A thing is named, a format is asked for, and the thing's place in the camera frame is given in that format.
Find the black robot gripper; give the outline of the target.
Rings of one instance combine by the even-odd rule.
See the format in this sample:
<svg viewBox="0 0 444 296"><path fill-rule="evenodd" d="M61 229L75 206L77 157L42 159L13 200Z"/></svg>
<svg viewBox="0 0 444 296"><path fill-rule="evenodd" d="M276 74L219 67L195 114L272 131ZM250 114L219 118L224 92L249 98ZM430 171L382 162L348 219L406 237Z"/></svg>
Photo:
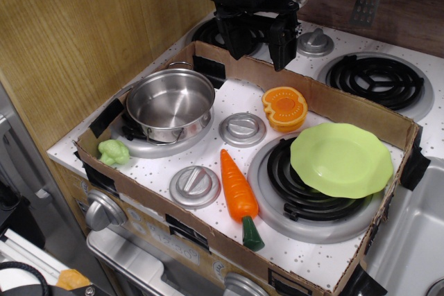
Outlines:
<svg viewBox="0 0 444 296"><path fill-rule="evenodd" d="M299 5L292 0L212 0L216 25L230 55L239 60L257 47L249 27L236 17L270 12L277 15L268 31L268 49L276 71L283 70L297 52Z"/></svg>

